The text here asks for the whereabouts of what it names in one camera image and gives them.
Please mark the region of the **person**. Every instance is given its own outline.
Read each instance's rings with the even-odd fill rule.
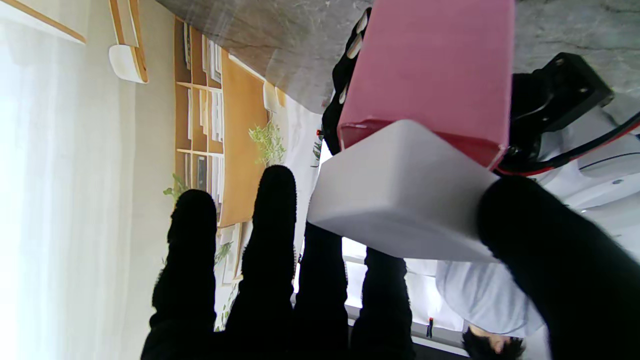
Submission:
[[[265,169],[243,280],[226,329],[214,332],[216,208],[198,190],[182,194],[168,232],[169,254],[152,296],[156,313],[141,358],[206,359],[218,353],[300,352],[412,359],[412,314],[404,260],[367,250],[359,319],[349,329],[342,238],[307,224],[300,288],[291,305],[296,187],[291,171]]]
[[[359,357],[413,358],[402,259],[367,249],[363,308],[349,345],[340,238],[310,225],[292,308],[295,207],[291,172],[267,168],[243,255],[244,278],[226,331],[213,332],[216,208],[204,192],[183,194],[172,215],[169,255],[154,288],[156,313],[141,358],[263,351],[299,357],[300,351],[348,350]],[[481,241],[547,324],[554,359],[637,356],[640,265],[596,225],[535,182],[503,177],[483,195],[477,226]],[[602,324],[615,329],[615,339],[587,339],[601,335]]]
[[[463,347],[474,359],[518,359],[523,338],[545,324],[500,263],[438,261],[435,283],[447,305],[468,323]]]
[[[546,323],[554,359],[637,357],[640,265],[598,226],[509,176],[483,195],[477,226]]]

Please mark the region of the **pink cardboard box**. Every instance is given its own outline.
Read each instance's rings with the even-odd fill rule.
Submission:
[[[514,21],[513,0],[377,0],[338,124],[342,149],[411,119],[495,167],[509,140]]]

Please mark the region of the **white curtain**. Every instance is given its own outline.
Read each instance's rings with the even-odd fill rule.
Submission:
[[[135,87],[108,63],[108,2],[86,4],[87,45],[0,20],[1,359],[118,353]]]

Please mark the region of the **white wall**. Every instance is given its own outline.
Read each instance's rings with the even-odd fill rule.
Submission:
[[[173,14],[154,0],[140,0],[149,84],[136,85],[131,251],[120,359],[140,357],[153,314],[151,296],[166,256],[173,199],[175,98]]]

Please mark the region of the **gray marble surface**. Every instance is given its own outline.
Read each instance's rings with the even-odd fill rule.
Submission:
[[[158,0],[311,111],[374,0]],[[557,53],[583,55],[617,92],[640,99],[640,1],[519,0],[515,72]]]

